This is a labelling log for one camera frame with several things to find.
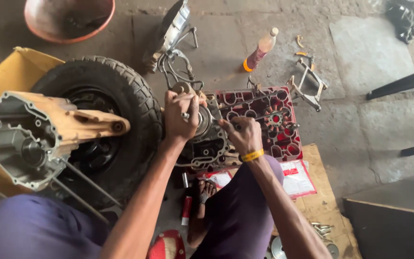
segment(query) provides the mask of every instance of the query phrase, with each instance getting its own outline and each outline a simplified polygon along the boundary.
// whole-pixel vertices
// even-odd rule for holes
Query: dirty floor
[[[162,15],[175,0],[116,0],[115,15],[95,37],[72,45],[45,42],[29,32],[23,0],[0,0],[0,62],[15,46],[30,47],[63,60],[84,55],[117,59],[141,71],[141,57]],[[252,72],[263,86],[282,86],[295,68],[296,51],[312,53],[316,73],[329,88],[322,93],[322,111],[295,100],[303,144],[315,142],[338,199],[414,175],[414,157],[398,158],[414,146],[414,90],[365,101],[364,95],[414,73],[414,41],[405,45],[384,19],[382,0],[189,0],[191,38],[180,46],[196,78],[206,89],[245,88],[249,74],[239,73],[244,58],[273,26],[277,44]],[[295,42],[303,36],[304,49]],[[159,100],[166,90],[162,74],[144,76]],[[156,233],[179,229],[183,190],[167,187]]]

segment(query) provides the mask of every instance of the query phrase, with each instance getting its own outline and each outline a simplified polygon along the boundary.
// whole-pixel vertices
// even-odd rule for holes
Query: metal bracket
[[[303,72],[303,76],[298,86],[296,86],[294,83],[295,76],[292,76],[289,79],[287,84],[290,85],[290,92],[292,93],[295,91],[297,97],[302,97],[303,100],[305,100],[305,102],[309,103],[312,107],[314,107],[314,109],[316,109],[316,112],[320,112],[321,106],[319,104],[319,100],[321,97],[321,93],[322,90],[326,90],[328,86],[324,82],[322,82],[319,76],[317,76],[313,71],[311,71],[311,68],[303,62],[303,59],[299,59],[297,64],[301,64],[304,67],[305,71]],[[319,85],[317,94],[314,96],[304,94],[301,91],[301,86],[303,85],[303,82],[305,81],[306,75],[308,73],[317,81],[317,84]]]

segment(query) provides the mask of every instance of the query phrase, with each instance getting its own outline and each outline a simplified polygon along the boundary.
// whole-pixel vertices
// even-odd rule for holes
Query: knee
[[[274,175],[279,180],[279,182],[282,184],[282,182],[284,181],[284,173],[283,173],[281,164],[273,156],[264,155],[264,157],[266,158],[266,161],[268,161],[269,166],[271,167]]]

